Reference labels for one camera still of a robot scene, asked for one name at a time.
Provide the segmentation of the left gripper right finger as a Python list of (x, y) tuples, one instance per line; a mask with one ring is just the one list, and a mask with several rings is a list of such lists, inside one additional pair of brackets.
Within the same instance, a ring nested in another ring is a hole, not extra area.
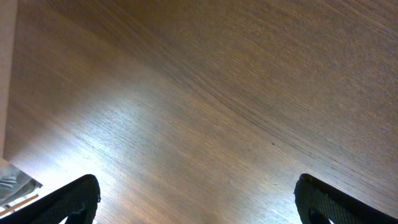
[(300, 175), (294, 195), (302, 223), (397, 224), (396, 218), (362, 203), (310, 174)]

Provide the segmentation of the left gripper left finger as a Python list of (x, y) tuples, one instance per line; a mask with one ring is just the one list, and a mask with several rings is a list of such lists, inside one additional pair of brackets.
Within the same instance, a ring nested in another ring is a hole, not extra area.
[(97, 178), (86, 174), (25, 208), (1, 218), (1, 224), (92, 224), (100, 186)]

